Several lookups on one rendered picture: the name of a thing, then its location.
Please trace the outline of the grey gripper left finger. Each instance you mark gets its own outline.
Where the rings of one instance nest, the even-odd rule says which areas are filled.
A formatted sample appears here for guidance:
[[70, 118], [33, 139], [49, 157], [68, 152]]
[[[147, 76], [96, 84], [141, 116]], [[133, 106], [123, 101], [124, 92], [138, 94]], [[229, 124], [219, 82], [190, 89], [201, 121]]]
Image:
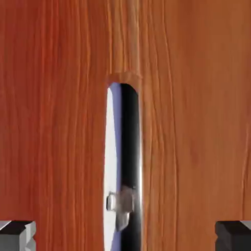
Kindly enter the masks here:
[[36, 251], [35, 221], [0, 221], [0, 251]]

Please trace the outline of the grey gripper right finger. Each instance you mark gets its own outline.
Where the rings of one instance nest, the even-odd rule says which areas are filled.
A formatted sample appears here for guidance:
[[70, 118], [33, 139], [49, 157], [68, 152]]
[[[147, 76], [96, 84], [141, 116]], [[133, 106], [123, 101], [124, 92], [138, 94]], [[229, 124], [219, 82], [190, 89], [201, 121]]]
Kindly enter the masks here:
[[217, 221], [215, 251], [251, 251], [251, 221]]

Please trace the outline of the reddish wooden drawer front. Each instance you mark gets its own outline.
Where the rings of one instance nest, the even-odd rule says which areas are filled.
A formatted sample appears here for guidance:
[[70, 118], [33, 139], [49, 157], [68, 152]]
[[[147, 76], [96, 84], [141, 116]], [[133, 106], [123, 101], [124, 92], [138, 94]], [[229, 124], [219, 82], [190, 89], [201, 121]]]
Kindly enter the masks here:
[[0, 0], [0, 220], [104, 251], [109, 81], [140, 92], [143, 251], [251, 220], [251, 0]]

